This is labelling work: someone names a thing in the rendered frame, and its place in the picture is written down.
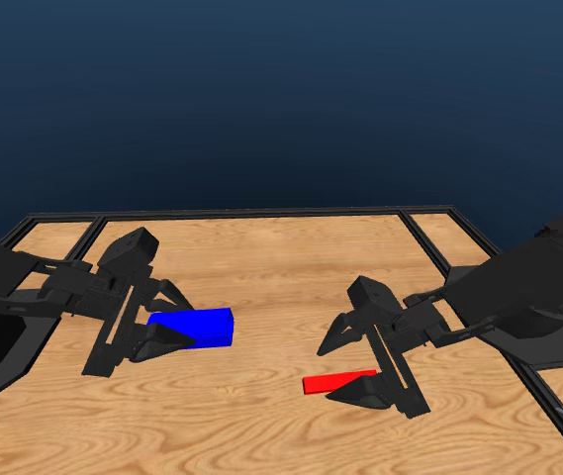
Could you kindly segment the thin red peg bar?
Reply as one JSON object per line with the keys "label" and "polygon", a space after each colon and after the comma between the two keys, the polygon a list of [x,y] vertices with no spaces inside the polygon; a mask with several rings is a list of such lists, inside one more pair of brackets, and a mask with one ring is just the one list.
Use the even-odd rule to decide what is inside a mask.
{"label": "thin red peg bar", "polygon": [[375,369],[369,369],[306,376],[302,378],[303,393],[305,395],[329,393],[361,376],[374,376],[376,374]]}

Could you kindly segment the blue hollow socket block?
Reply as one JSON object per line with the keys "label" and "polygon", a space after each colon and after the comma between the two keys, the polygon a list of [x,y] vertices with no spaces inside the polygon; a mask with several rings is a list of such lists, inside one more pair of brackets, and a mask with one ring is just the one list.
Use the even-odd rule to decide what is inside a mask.
{"label": "blue hollow socket block", "polygon": [[153,313],[147,323],[158,323],[190,336],[195,342],[188,349],[227,347],[233,343],[235,321],[230,308]]}

